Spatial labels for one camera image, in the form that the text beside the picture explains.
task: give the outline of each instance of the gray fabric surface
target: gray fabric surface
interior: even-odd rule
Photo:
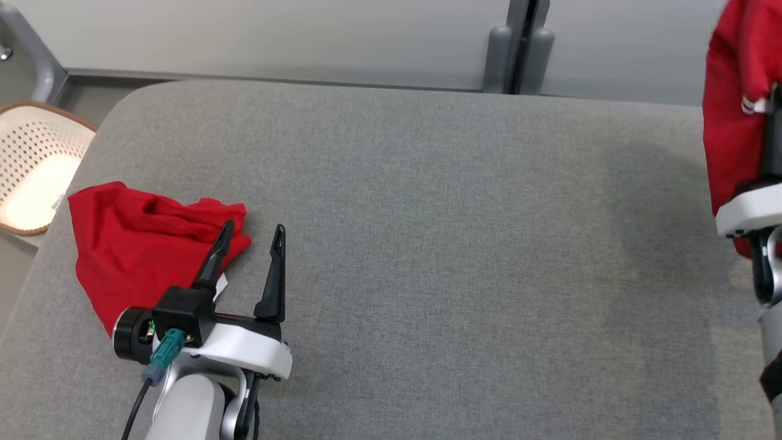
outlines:
[[[770,438],[700,133],[678,106],[192,81],[122,101],[70,193],[245,203],[222,312],[252,313],[285,224],[262,438]],[[119,438],[141,386],[76,257],[61,209],[0,346],[2,438]]]

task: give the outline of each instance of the black cable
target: black cable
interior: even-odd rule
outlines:
[[[258,405],[258,401],[255,401],[255,422],[253,423],[255,425],[255,428],[253,431],[253,440],[258,440],[258,428],[260,427],[260,405]]]
[[[122,434],[122,440],[127,440],[127,438],[131,436],[131,428],[133,428],[133,422],[136,420],[136,414],[138,413],[138,408],[140,408],[142,402],[144,402],[144,396],[146,395],[147,390],[149,390],[149,385],[151,384],[152,384],[152,379],[144,380],[144,385],[142,385],[142,390],[138,392],[136,403],[133,404],[133,409],[131,409],[131,415],[127,418],[127,423],[125,424],[125,432]]]

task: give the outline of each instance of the red cloth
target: red cloth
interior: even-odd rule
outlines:
[[[782,79],[780,27],[781,0],[730,0],[709,44],[703,143],[714,215],[738,183],[758,176],[766,117],[746,114],[742,99],[765,99],[771,84]],[[734,243],[748,256],[746,240]]]
[[[250,244],[242,235],[243,204],[201,199],[183,206],[121,182],[83,189],[68,201],[76,276],[109,335],[126,308],[151,308],[168,287],[189,287],[228,219],[235,228],[223,269]]]

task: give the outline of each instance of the white partition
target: white partition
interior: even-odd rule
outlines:
[[[542,93],[699,105],[726,0],[551,0]]]
[[[480,89],[508,0],[10,0],[67,70]]]

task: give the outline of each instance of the floor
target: floor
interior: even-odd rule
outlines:
[[[29,99],[35,86],[35,67],[8,34],[0,41],[11,46],[13,55],[0,62],[0,106]],[[135,89],[151,81],[101,78],[69,79],[56,105],[100,125],[111,109]],[[0,334],[5,329],[36,248],[13,236],[0,233]]]

